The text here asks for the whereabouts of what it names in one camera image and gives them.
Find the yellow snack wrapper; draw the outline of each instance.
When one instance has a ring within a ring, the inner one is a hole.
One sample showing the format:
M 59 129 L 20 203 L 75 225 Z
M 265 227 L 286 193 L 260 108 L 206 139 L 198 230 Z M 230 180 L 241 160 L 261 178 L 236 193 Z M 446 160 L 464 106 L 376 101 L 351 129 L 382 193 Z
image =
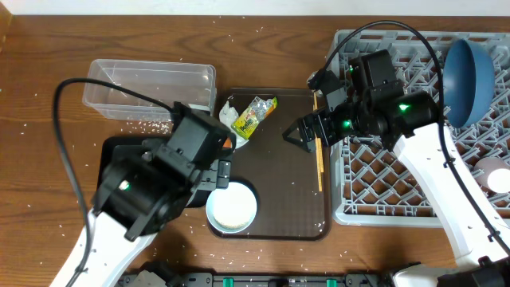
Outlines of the yellow snack wrapper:
M 262 100 L 256 96 L 248 108 L 233 122 L 232 128 L 239 136 L 247 140 L 255 132 L 257 125 L 274 111 L 277 106 L 278 100 L 276 97 L 270 100 Z

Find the blue plate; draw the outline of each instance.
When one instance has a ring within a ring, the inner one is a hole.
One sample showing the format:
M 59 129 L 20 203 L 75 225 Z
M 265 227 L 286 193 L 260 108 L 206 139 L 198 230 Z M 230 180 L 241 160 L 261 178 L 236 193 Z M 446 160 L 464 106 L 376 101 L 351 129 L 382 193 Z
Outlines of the blue plate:
M 448 120 L 455 128 L 483 119 L 494 95 L 494 65 L 478 43 L 458 40 L 448 51 L 443 72 Z

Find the white wall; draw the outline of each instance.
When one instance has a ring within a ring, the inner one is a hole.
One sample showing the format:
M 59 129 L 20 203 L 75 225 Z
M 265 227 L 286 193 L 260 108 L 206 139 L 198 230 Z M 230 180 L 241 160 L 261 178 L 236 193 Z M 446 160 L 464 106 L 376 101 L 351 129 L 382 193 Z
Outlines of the white wall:
M 510 0 L 0 0 L 12 14 L 510 16 Z

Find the green tape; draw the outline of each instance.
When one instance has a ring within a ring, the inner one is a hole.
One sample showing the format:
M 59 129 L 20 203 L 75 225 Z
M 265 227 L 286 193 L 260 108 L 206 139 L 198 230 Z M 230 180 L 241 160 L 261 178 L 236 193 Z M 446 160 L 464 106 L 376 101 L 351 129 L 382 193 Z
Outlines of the green tape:
M 326 287 L 336 287 L 336 280 L 335 279 L 327 279 L 326 280 Z
M 233 278 L 223 278 L 223 287 L 233 287 Z

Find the clear plastic container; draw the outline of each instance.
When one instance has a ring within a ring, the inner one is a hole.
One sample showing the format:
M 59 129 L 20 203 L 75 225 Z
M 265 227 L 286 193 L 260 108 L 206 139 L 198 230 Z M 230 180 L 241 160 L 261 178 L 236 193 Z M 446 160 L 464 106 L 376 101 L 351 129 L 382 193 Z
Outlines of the clear plastic container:
M 129 88 L 144 96 L 212 113 L 216 70 L 212 65 L 154 61 L 95 60 L 88 77 Z M 112 88 L 86 84 L 83 103 L 108 119 L 168 121 L 167 110 Z

